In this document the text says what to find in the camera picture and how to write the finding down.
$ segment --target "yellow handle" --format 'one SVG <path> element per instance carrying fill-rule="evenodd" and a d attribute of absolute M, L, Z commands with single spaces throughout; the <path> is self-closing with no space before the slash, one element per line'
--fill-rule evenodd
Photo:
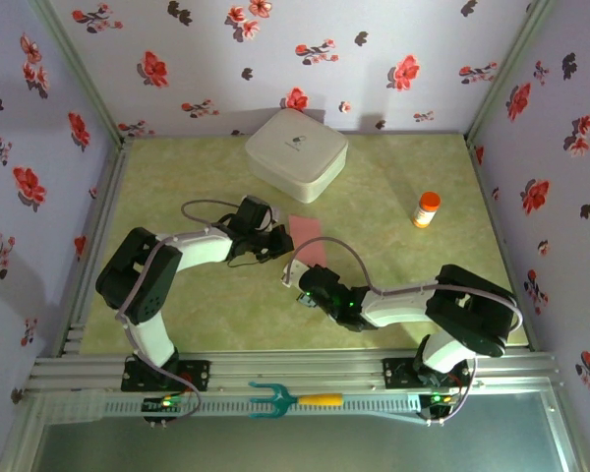
<path fill-rule="evenodd" d="M 303 395 L 297 397 L 297 404 L 312 406 L 343 406 L 343 395 L 341 393 Z"/>

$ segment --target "orange bottle cap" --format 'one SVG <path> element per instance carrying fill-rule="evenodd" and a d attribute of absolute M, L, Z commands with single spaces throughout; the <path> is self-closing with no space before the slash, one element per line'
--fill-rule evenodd
<path fill-rule="evenodd" d="M 442 199 L 435 192 L 426 192 L 420 199 L 420 207 L 426 211 L 437 211 L 442 204 Z"/>

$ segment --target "white box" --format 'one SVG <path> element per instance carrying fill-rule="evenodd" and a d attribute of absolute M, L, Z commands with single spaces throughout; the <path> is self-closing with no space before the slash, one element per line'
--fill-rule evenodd
<path fill-rule="evenodd" d="M 247 140 L 245 150 L 254 175 L 309 204 L 345 166 L 347 138 L 285 108 Z"/>

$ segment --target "green tabletop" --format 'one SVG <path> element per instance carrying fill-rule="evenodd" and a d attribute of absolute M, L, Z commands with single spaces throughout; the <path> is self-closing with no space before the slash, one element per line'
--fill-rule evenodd
<path fill-rule="evenodd" d="M 105 243 L 104 262 L 134 227 L 160 234 L 199 229 L 180 212 L 187 200 L 239 203 L 251 194 L 279 207 L 286 223 L 291 213 L 318 218 L 324 235 L 344 240 L 361 255 L 378 287 L 432 279 L 442 265 L 457 264 L 508 288 L 460 135 L 350 136 L 345 168 L 308 205 L 252 175 L 244 144 L 245 138 L 233 137 L 136 141 Z M 425 191 L 440 194 L 442 206 L 428 228 L 418 229 L 410 216 Z M 193 210 L 209 220 L 227 213 L 223 206 Z M 364 284 L 349 253 L 330 243 L 325 250 L 328 267 L 341 275 L 343 283 Z M 235 268 L 200 265 L 178 273 L 163 307 L 173 343 L 181 352 L 413 348 L 438 329 L 433 323 L 411 323 L 350 332 L 320 309 L 295 301 L 297 291 L 280 282 L 287 261 L 284 256 Z M 509 343 L 526 344 L 522 330 Z M 96 294 L 82 353 L 129 350 L 114 313 Z"/>

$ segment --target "pink block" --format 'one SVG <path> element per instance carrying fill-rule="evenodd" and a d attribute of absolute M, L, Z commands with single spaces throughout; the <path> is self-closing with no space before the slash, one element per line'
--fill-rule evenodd
<path fill-rule="evenodd" d="M 295 214 L 288 215 L 289 234 L 293 238 L 293 246 L 299 248 L 306 241 L 322 236 L 322 223 L 316 218 L 305 218 Z M 297 253 L 295 258 L 307 266 L 319 264 L 326 267 L 324 242 L 310 244 Z"/>

